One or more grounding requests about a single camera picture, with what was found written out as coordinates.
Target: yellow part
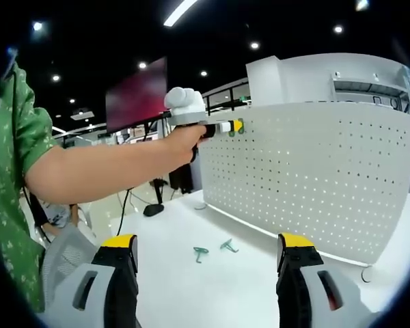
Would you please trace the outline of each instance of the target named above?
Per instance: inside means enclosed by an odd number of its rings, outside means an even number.
[[[125,234],[124,236],[113,237],[105,241],[102,244],[102,247],[129,248],[129,244],[132,238],[134,238],[134,234]]]
[[[234,132],[238,132],[243,127],[243,123],[239,120],[234,120]]]
[[[281,236],[284,237],[284,240],[286,241],[286,248],[288,247],[309,247],[313,246],[314,244],[306,239],[306,237],[302,236],[295,236],[294,234],[281,234]]]

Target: hand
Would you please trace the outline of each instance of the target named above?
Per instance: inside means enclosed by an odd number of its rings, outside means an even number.
[[[189,161],[193,157],[194,146],[200,144],[202,135],[206,133],[206,127],[203,125],[188,126],[185,128],[175,128],[168,137],[164,139],[167,147],[179,154],[186,156]]]

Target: black stand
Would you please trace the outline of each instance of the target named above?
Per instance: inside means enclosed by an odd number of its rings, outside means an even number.
[[[143,212],[145,217],[153,217],[161,213],[162,211],[164,211],[163,197],[161,196],[161,191],[159,189],[160,180],[159,179],[153,180],[153,186],[155,188],[155,193],[156,193],[156,198],[158,200],[158,204],[147,205]]]

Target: white partition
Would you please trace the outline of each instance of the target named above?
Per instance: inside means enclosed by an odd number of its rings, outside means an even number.
[[[373,264],[410,185],[410,115],[345,102],[222,113],[245,132],[200,146],[207,203],[269,234],[311,239],[325,253]]]

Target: monitor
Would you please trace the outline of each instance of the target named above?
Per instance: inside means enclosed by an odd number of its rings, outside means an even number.
[[[107,92],[107,131],[132,128],[159,117],[165,110],[166,93],[166,59],[161,58]]]

